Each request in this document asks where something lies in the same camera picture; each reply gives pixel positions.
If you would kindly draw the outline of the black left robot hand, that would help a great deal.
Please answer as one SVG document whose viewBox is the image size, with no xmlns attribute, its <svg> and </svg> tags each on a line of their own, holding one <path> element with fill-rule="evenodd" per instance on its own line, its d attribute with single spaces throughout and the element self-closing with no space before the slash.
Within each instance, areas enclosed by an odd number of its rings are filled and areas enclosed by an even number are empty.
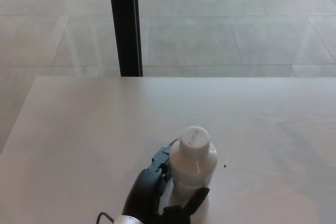
<svg viewBox="0 0 336 224">
<path fill-rule="evenodd" d="M 185 206 L 168 206 L 159 213 L 161 196 L 172 177 L 169 154 L 176 141 L 159 149 L 152 157 L 150 166 L 139 173 L 127 196 L 122 214 L 115 223 L 191 222 L 191 215 L 198 210 L 209 193 L 208 187 L 198 189 Z"/>
</svg>

